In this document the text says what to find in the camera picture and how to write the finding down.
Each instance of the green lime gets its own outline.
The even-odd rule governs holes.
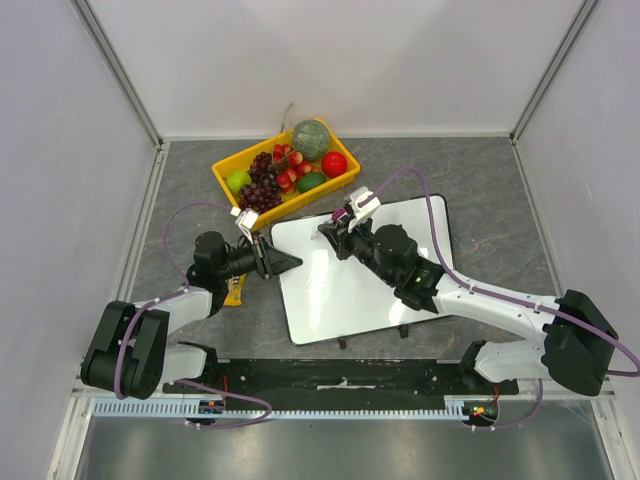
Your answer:
[[[237,170],[227,177],[227,187],[234,195],[238,195],[244,185],[251,185],[251,177],[244,170]]]

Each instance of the avocado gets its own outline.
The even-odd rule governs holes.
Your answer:
[[[326,181],[327,179],[323,174],[319,172],[309,172],[298,180],[296,188],[300,193],[305,193],[312,188],[316,188],[318,185],[322,185]]]

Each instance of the white board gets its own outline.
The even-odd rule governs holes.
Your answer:
[[[431,197],[438,245],[452,265],[451,240],[444,199]],[[397,327],[438,318],[427,311],[406,307],[358,260],[340,261],[317,226],[330,215],[278,223],[271,229],[279,250],[303,260],[303,265],[280,275],[291,341],[297,345]],[[382,205],[373,216],[373,230],[382,225],[401,224],[418,242],[420,253],[438,263],[429,232],[429,214],[424,198]]]

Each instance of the red grape bunch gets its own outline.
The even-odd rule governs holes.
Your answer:
[[[272,208],[282,204],[280,187],[276,181],[277,168],[271,164],[271,154],[262,152],[253,159],[249,167],[251,185],[245,185],[240,189],[241,209],[251,208],[263,214]]]

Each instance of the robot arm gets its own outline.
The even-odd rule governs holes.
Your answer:
[[[600,392],[614,347],[548,313],[568,313],[617,339],[615,330],[586,295],[571,290],[561,299],[529,295],[445,269],[422,257],[416,241],[401,225],[384,225],[374,232],[371,216],[380,203],[374,199],[363,205],[370,195],[366,188],[357,190],[342,209],[318,226],[340,260],[357,258],[414,310],[471,318],[523,338],[506,344],[474,343],[461,362],[463,367],[493,383],[551,377],[583,395]],[[456,278],[463,279],[469,288]]]
[[[248,245],[235,249],[218,232],[206,232],[196,239],[194,263],[187,271],[189,289],[145,311],[136,324],[135,342],[127,345],[122,366],[120,385],[125,396],[146,399],[159,384],[200,376],[206,351],[182,344],[167,348],[167,336],[187,323],[215,315],[227,296],[227,279],[250,272],[267,279],[302,263],[273,248],[262,236],[250,236]],[[83,383],[114,390],[122,338],[146,303],[107,305],[82,364]]]

